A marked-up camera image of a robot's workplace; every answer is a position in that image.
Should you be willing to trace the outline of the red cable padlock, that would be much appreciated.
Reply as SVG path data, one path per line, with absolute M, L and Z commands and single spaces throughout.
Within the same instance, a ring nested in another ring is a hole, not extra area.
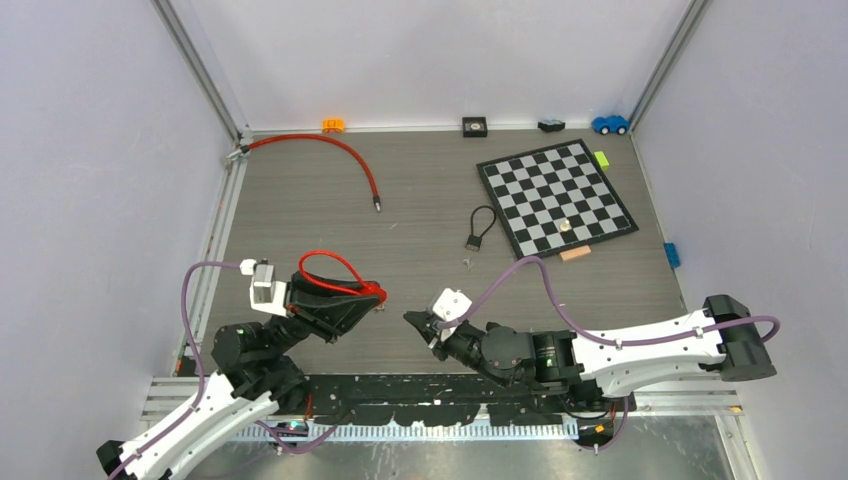
M 358 276 L 358 277 L 361 277 L 362 279 L 364 279 L 348 260 L 346 260 L 341 255 L 339 255 L 335 252 L 328 251 L 328 250 L 312 250 L 312 251 L 308 251 L 308 252 L 304 253 L 298 261 L 298 272 L 302 272 L 302 273 L 308 272 L 305 268 L 305 263 L 309 258 L 315 257 L 315 256 L 324 256 L 324 257 L 334 259 L 338 263 L 340 263 L 342 266 L 344 266 L 345 269 L 353 276 L 353 278 L 355 276 Z M 388 294 L 377 282 L 375 282 L 375 281 L 369 281 L 369 282 L 373 282 L 374 284 L 378 285 L 377 306 L 380 307 L 387 300 Z

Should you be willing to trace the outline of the black cable padlock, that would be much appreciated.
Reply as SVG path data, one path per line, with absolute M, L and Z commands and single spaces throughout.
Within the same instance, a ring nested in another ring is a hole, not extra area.
M 491 221 L 481 232 L 477 232 L 475 230 L 475 218 L 478 213 L 483 211 L 487 211 L 491 214 Z M 497 220 L 497 212 L 490 205 L 480 205 L 475 207 L 469 215 L 469 235 L 465 243 L 465 248 L 469 251 L 479 251 L 482 246 L 483 238 L 494 227 Z

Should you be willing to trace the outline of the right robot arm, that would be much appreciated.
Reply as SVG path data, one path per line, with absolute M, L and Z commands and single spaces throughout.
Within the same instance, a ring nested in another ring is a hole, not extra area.
M 452 358 L 502 387 L 566 392 L 584 410 L 681 376 L 716 372 L 724 382 L 745 382 L 777 372 L 758 318 L 729 295 L 709 296 L 701 309 L 675 319 L 587 334 L 519 332 L 496 322 L 449 326 L 470 307 L 467 296 L 446 289 L 427 310 L 403 318 L 437 359 Z

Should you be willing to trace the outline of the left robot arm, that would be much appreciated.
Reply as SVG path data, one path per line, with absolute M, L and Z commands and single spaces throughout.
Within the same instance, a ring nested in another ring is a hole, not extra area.
M 96 451 L 110 479 L 184 479 L 209 454 L 255 421 L 298 412 L 309 382 L 287 352 L 311 335 L 328 343 L 383 304 L 376 282 L 339 281 L 295 272 L 276 279 L 273 266 L 249 262 L 252 309 L 264 323 L 221 327 L 215 334 L 215 371 L 195 394 L 136 438 L 109 440 Z

